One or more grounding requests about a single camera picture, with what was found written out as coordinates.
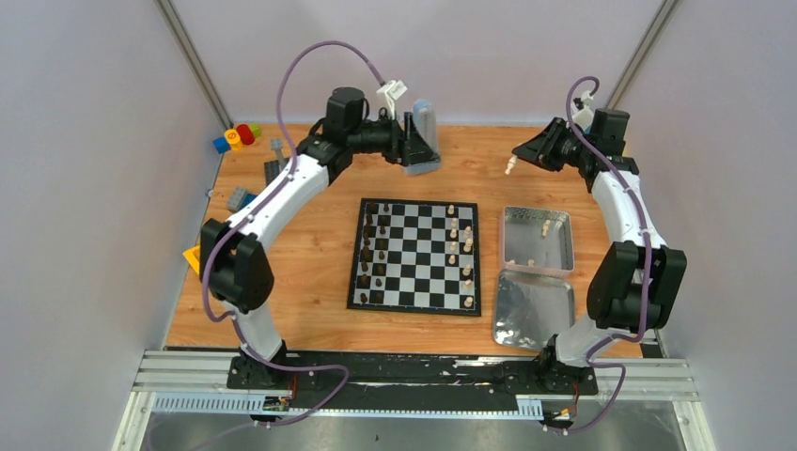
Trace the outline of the white chess piece carried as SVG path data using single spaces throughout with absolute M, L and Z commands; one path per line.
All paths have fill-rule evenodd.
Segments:
M 516 166 L 516 163 L 517 163 L 517 156 L 516 155 L 511 156 L 509 158 L 508 162 L 507 162 L 507 166 L 506 166 L 506 169 L 505 169 L 505 174 L 507 176 L 509 176 L 511 174 L 512 170 Z

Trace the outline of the clear plastic container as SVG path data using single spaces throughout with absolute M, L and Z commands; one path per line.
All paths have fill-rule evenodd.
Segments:
M 546 238 L 540 232 L 551 221 Z M 570 215 L 565 211 L 507 206 L 499 227 L 500 270 L 568 278 L 575 266 Z

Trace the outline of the black white chessboard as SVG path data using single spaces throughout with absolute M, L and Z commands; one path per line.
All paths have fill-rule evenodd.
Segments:
M 478 239 L 475 203 L 362 199 L 348 308 L 480 316 Z

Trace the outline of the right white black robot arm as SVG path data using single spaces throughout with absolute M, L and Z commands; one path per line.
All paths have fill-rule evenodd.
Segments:
M 592 359 L 618 341 L 639 342 L 647 331 L 663 328 L 687 268 L 684 252 L 667 245 L 653 225 L 638 165 L 623 154 L 630 118 L 600 108 L 582 128 L 556 117 L 511 151 L 515 159 L 550 172 L 576 168 L 611 241 L 587 289 L 586 314 L 554 335 L 539 356 L 537 379 L 549 392 L 583 376 Z

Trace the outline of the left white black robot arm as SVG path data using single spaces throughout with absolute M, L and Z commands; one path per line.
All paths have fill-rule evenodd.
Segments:
M 210 219 L 200 230 L 198 276 L 203 306 L 219 300 L 232 319 L 242 351 L 255 359 L 252 376 L 266 388 L 280 386 L 288 363 L 277 356 L 284 341 L 268 300 L 274 286 L 267 252 L 283 228 L 313 197 L 351 164 L 356 154 L 380 154 L 406 168 L 438 163 L 436 114 L 427 101 L 398 117 L 384 106 L 367 116 L 363 91 L 338 87 L 324 116 L 292 151 L 287 167 L 256 198 L 225 221 Z

